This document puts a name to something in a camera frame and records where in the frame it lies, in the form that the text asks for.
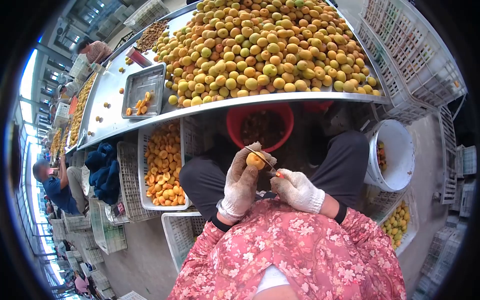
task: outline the hand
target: hand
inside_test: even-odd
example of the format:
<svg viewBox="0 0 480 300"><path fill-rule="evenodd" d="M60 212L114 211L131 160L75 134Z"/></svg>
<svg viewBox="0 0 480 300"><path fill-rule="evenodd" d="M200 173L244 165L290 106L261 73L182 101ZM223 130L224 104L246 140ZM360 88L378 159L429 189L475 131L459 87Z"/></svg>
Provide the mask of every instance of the hand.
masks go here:
<svg viewBox="0 0 480 300"><path fill-rule="evenodd" d="M249 146L253 151L260 151L265 159L274 165L276 158L261 151L259 142ZM232 165L227 172L225 183L225 197L217 204L218 212L230 222L240 221L255 199L257 189L258 169L247 166L246 159L250 151L243 148L233 158Z"/></svg>
<svg viewBox="0 0 480 300"><path fill-rule="evenodd" d="M285 178L273 177L270 180L272 192L291 207L306 213L317 214L322 208L325 192L317 189L301 172L278 169Z"/></svg>

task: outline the white bucket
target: white bucket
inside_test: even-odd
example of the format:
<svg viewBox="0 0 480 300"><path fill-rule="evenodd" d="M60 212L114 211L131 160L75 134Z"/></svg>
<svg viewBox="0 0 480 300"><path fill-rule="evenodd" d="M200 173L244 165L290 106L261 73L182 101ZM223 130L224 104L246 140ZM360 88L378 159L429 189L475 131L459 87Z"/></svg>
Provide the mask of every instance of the white bucket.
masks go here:
<svg viewBox="0 0 480 300"><path fill-rule="evenodd" d="M370 143L370 155L363 182L387 192L405 188L415 169L415 151L407 129L396 120L383 120L365 136ZM383 174L377 163L377 142L384 143L387 170Z"/></svg>

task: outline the dark blue cloth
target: dark blue cloth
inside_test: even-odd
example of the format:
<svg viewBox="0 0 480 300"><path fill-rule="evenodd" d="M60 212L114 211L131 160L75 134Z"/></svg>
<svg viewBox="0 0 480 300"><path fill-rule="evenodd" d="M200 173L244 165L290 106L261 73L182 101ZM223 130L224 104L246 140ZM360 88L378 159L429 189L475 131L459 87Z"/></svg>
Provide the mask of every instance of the dark blue cloth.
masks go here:
<svg viewBox="0 0 480 300"><path fill-rule="evenodd" d="M109 143L101 143L96 151L88 154L85 165L90 170L88 182L94 187L97 198L109 205L115 204L120 192L117 149Z"/></svg>
<svg viewBox="0 0 480 300"><path fill-rule="evenodd" d="M50 200L58 206L58 208L72 215L80 214L77 209L77 202L72 197L72 192L68 185L63 189L60 189L60 179L55 179L53 177L49 177L42 182L42 184L45 193Z"/></svg>

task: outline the pink shirt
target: pink shirt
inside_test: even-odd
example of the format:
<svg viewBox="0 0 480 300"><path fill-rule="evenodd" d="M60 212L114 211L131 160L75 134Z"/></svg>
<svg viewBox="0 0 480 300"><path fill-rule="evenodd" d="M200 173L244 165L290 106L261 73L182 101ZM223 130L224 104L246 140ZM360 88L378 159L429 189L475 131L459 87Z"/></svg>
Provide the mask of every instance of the pink shirt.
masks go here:
<svg viewBox="0 0 480 300"><path fill-rule="evenodd" d="M268 266L299 300L405 300L390 237L349 208L342 224L279 200L255 202L226 233L207 222L168 300L251 300Z"/></svg>
<svg viewBox="0 0 480 300"><path fill-rule="evenodd" d="M102 51L105 51L105 54L100 59L100 62L102 62L105 58L110 56L110 54L112 54L113 52L112 49L110 49L110 47L107 44L100 41L93 42L92 44L90 44L90 47L92 47L92 49L85 54L87 56L88 63L94 62L98 57L98 55L100 54L100 52Z"/></svg>
<svg viewBox="0 0 480 300"><path fill-rule="evenodd" d="M87 286L88 286L88 278L85 277L85 280L83 280L80 276L78 276L75 279L75 287L77 290L79 290L81 293L86 293L88 291Z"/></svg>

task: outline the plastic bucket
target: plastic bucket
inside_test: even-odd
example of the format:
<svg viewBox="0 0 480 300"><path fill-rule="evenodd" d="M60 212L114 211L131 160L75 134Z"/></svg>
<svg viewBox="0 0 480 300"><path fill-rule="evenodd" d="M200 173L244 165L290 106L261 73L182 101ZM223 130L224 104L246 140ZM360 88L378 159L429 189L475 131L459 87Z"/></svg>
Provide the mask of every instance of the plastic bucket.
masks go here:
<svg viewBox="0 0 480 300"><path fill-rule="evenodd" d="M415 150L407 129L396 120L383 120L365 136L369 140L370 154L363 182L387 192L405 188L415 169ZM387 169L383 173L377 163L377 142L384 143Z"/></svg>
<svg viewBox="0 0 480 300"><path fill-rule="evenodd" d="M227 113L227 130L230 138L240 148L245 147L240 137L240 128L243 120L251 113L271 110L279 114L285 124L285 133L283 137L275 145L262 149L265 152L272 152L283 145L293 130L293 112L288 103L275 103L275 104L260 104L253 106L241 106L237 108L230 108Z"/></svg>

